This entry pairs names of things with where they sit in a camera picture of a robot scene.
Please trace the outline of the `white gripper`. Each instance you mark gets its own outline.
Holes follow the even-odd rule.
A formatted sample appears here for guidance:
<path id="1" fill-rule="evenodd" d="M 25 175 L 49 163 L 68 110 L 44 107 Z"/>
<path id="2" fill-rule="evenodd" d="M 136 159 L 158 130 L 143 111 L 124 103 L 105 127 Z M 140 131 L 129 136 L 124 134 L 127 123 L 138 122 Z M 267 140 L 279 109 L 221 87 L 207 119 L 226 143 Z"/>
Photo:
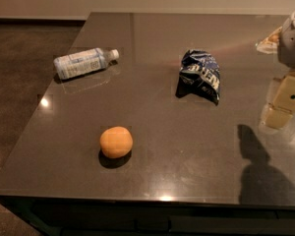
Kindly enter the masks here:
<path id="1" fill-rule="evenodd" d="M 295 10 L 282 25 L 279 35 L 278 60 L 295 69 Z M 295 70 L 290 71 L 281 80 L 272 105 L 267 104 L 264 107 L 261 123 L 272 129 L 282 129 L 292 118 L 291 113 L 295 113 Z"/>

